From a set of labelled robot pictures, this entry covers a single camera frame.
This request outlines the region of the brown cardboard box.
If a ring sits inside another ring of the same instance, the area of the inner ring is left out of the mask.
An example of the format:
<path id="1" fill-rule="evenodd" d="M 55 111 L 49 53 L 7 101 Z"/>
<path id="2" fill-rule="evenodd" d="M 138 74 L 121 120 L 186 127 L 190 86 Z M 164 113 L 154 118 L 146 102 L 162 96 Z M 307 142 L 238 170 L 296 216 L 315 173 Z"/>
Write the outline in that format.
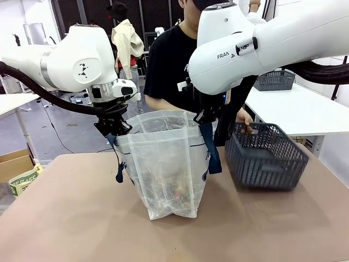
<path id="1" fill-rule="evenodd" d="M 0 183 L 34 168 L 34 161 L 29 150 L 23 149 L 0 156 Z"/>

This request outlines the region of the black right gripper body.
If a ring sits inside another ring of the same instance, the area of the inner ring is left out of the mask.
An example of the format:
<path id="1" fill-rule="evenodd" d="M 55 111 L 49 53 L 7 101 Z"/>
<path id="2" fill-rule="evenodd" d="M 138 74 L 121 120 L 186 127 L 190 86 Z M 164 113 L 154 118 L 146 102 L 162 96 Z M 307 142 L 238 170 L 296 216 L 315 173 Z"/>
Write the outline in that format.
<path id="1" fill-rule="evenodd" d="M 226 94 L 200 94 L 200 111 L 194 117 L 197 124 L 214 122 L 221 117 L 226 103 Z"/>

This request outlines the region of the white shopping bag navy handles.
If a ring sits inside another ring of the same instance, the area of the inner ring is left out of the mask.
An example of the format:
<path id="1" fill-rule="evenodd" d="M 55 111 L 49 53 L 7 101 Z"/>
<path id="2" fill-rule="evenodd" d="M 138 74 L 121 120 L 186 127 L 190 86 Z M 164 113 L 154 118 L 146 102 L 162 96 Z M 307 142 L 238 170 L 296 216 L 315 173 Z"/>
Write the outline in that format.
<path id="1" fill-rule="evenodd" d="M 198 124 L 196 114 L 153 111 L 128 120 L 126 135 L 108 135 L 117 154 L 116 181 L 126 172 L 151 220 L 195 218 L 207 175 L 222 171 L 213 138 L 217 121 Z"/>

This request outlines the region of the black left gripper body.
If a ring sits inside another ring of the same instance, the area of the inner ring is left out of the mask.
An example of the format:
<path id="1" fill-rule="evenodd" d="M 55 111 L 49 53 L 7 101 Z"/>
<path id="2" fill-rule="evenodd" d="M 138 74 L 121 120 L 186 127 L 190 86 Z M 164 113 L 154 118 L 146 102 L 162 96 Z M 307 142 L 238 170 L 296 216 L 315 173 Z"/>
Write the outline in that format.
<path id="1" fill-rule="evenodd" d="M 132 126 L 129 125 L 122 116 L 108 119 L 99 118 L 98 121 L 94 123 L 94 126 L 102 136 L 127 135 L 132 129 Z"/>

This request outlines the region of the green printed white sack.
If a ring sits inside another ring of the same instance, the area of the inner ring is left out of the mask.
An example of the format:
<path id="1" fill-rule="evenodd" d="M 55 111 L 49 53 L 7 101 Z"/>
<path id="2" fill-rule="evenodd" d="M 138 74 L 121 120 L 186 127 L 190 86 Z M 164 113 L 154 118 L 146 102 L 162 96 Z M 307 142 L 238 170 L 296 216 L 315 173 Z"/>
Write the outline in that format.
<path id="1" fill-rule="evenodd" d="M 43 167 L 40 163 L 37 163 L 32 170 L 19 174 L 18 176 L 9 180 L 9 185 L 13 194 L 16 197 L 22 194 L 42 171 Z"/>

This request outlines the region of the dark grey mesh shopping basket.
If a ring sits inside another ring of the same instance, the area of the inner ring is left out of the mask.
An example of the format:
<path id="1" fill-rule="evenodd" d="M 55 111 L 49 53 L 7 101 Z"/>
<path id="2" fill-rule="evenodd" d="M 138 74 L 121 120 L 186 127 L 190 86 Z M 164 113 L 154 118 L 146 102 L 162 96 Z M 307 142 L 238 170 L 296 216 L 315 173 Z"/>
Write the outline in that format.
<path id="1" fill-rule="evenodd" d="M 237 122 L 226 142 L 232 179 L 246 189 L 291 191 L 309 161 L 308 155 L 276 124 L 252 123 L 253 133 Z"/>

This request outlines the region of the person in black t-shirt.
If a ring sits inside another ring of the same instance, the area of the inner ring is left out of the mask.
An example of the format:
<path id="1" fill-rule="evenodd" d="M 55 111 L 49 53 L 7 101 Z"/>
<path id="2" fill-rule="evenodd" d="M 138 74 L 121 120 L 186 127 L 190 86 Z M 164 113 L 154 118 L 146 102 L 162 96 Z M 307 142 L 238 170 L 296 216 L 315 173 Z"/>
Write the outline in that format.
<path id="1" fill-rule="evenodd" d="M 184 20 L 162 33 L 149 49 L 143 94 L 153 110 L 200 112 L 197 89 L 179 91 L 178 84 L 189 76 L 187 66 L 197 47 L 198 25 L 202 10 L 229 0 L 178 0 Z"/>

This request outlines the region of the mannequin with beige jacket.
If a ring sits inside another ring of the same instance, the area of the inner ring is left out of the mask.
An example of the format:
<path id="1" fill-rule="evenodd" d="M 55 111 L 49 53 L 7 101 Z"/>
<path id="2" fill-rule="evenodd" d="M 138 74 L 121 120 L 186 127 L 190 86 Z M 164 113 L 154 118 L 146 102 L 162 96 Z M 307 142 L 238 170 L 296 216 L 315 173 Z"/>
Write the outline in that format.
<path id="1" fill-rule="evenodd" d="M 116 22 L 111 33 L 111 41 L 117 49 L 115 70 L 119 78 L 131 80 L 138 92 L 138 99 L 127 101 L 127 115 L 131 118 L 143 113 L 137 60 L 144 52 L 144 44 L 128 19 L 128 8 L 125 4 L 114 1 L 106 10 L 108 16 Z"/>

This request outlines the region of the white desk with pole leg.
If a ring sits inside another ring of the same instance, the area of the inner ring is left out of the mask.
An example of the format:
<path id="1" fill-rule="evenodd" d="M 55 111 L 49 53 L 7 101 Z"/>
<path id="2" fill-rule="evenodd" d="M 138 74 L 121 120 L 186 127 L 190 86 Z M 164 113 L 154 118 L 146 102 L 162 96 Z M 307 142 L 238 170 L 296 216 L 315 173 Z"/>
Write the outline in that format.
<path id="1" fill-rule="evenodd" d="M 23 136 L 25 137 L 25 140 L 29 145 L 29 149 L 32 151 L 32 154 L 36 159 L 39 159 L 38 153 L 21 116 L 21 111 L 28 112 L 28 110 L 21 109 L 21 107 L 38 98 L 38 95 L 29 93 L 0 94 L 0 120 L 12 114 L 16 115 L 23 132 Z"/>

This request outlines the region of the person's left hand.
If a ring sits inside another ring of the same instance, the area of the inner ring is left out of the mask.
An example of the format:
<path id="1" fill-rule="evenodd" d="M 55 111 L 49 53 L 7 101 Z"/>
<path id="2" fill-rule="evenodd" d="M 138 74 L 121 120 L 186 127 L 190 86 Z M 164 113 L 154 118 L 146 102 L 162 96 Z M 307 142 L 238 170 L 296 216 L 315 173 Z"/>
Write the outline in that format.
<path id="1" fill-rule="evenodd" d="M 236 121 L 244 123 L 244 130 L 246 133 L 253 133 L 253 128 L 250 126 L 250 124 L 253 123 L 253 120 L 244 108 L 240 108 L 240 110 L 238 111 Z"/>

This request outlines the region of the white side table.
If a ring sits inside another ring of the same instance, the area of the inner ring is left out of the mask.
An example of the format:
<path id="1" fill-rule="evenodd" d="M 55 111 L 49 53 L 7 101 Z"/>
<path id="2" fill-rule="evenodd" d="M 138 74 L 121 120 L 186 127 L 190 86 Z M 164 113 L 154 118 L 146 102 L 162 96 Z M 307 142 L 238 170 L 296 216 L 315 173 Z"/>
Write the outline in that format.
<path id="1" fill-rule="evenodd" d="M 259 120 L 290 136 L 349 133 L 349 108 L 298 84 L 288 91 L 252 88 L 246 105 Z"/>

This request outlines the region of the grey storage bin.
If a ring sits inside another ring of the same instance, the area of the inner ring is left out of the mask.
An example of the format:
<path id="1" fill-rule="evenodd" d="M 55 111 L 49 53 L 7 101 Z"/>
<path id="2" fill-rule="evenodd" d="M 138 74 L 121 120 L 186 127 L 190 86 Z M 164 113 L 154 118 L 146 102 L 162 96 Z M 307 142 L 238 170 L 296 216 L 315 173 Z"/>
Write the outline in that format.
<path id="1" fill-rule="evenodd" d="M 77 105 L 89 105 L 89 103 L 91 102 L 89 97 L 86 96 L 86 94 L 72 96 L 70 98 L 70 101 Z"/>

